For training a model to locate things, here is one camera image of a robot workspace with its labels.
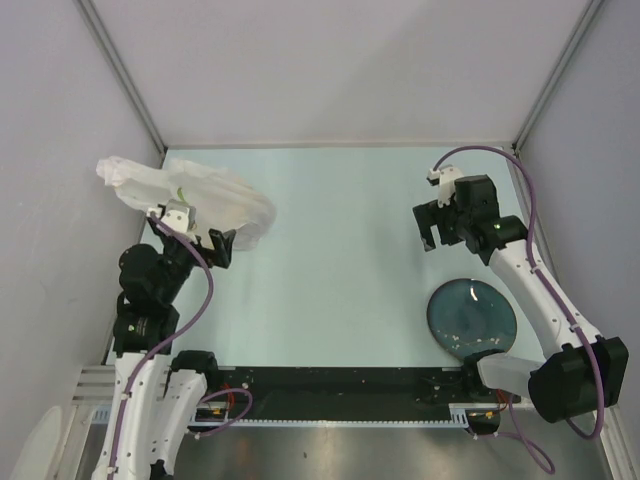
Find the white printed plastic bag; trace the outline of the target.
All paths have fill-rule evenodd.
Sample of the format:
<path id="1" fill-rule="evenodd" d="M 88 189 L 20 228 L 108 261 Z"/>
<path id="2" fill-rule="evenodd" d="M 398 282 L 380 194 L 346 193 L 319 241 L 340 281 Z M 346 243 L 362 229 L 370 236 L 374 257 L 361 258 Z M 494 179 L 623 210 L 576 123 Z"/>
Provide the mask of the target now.
<path id="1" fill-rule="evenodd" d="M 171 201 L 191 208 L 188 236 L 212 248 L 211 229 L 235 231 L 232 248 L 251 250 L 276 219 L 273 203 L 227 168 L 212 168 L 171 158 L 164 169 L 111 156 L 96 173 L 128 207 L 144 213 Z"/>

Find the dark blue ceramic plate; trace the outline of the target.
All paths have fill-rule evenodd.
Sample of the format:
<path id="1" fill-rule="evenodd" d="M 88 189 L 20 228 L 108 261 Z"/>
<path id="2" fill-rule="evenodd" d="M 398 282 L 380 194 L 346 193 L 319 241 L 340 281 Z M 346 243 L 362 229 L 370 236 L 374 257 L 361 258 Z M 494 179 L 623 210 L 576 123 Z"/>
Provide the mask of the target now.
<path id="1" fill-rule="evenodd" d="M 426 321 L 437 344 L 458 360 L 487 350 L 506 352 L 517 336 L 511 303 L 490 284 L 458 278 L 430 296 Z"/>

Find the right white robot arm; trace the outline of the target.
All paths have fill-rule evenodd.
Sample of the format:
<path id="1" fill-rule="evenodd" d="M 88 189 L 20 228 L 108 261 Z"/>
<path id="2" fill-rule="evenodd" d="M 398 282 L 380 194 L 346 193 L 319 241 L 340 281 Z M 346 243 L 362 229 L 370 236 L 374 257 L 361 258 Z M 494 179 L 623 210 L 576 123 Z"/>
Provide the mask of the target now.
<path id="1" fill-rule="evenodd" d="M 629 352 L 605 338 L 551 277 L 529 230 L 502 216 L 497 189 L 486 175 L 465 176 L 451 166 L 432 170 L 436 199 L 414 207 L 425 251 L 463 243 L 498 276 L 529 321 L 544 359 L 534 362 L 497 349 L 469 355 L 463 393 L 484 401 L 496 389 L 529 399 L 549 423 L 592 413 L 602 428 L 621 391 Z"/>

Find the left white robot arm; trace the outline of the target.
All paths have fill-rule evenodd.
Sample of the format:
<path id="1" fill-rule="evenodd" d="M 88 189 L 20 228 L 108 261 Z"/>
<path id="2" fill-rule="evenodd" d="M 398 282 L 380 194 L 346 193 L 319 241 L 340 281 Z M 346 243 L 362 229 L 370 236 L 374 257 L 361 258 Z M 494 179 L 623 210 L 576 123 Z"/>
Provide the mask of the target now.
<path id="1" fill-rule="evenodd" d="M 222 384 L 213 353 L 171 353 L 182 330 L 173 302 L 194 268 L 229 267 L 236 233 L 210 230 L 205 247 L 154 232 L 161 251 L 137 244 L 119 259 L 114 393 L 95 479 L 172 478 L 198 403 Z"/>

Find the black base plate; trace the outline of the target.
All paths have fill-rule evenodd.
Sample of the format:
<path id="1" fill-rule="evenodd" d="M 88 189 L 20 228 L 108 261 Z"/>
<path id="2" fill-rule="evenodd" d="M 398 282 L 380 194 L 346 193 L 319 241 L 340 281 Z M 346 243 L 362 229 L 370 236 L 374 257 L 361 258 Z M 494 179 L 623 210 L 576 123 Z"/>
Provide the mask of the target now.
<path id="1" fill-rule="evenodd" d="M 458 367 L 184 367 L 205 375 L 208 393 L 250 391 L 245 418 L 255 421 L 449 420 L 452 404 L 500 410 L 508 398 L 473 385 Z"/>

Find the aluminium frame rail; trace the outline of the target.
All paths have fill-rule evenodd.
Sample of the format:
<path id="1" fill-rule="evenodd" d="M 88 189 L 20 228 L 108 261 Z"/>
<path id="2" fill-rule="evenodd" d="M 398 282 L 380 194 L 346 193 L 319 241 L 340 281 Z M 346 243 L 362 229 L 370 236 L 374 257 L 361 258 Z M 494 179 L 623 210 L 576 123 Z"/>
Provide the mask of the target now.
<path id="1" fill-rule="evenodd" d="M 82 369 L 75 392 L 73 405 L 110 405 L 115 388 L 113 365 L 86 366 Z"/>

